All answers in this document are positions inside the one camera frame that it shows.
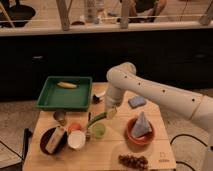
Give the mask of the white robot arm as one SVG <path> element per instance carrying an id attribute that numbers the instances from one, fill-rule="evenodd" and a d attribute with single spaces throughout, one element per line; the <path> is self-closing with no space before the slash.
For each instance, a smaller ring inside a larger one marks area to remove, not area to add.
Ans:
<path id="1" fill-rule="evenodd" d="M 209 142 L 201 171 L 213 171 L 213 98 L 200 93 L 149 81 L 136 75 L 136 67 L 124 62 L 107 71 L 108 88 L 105 110 L 119 107 L 126 91 L 180 114 L 209 133 Z"/>

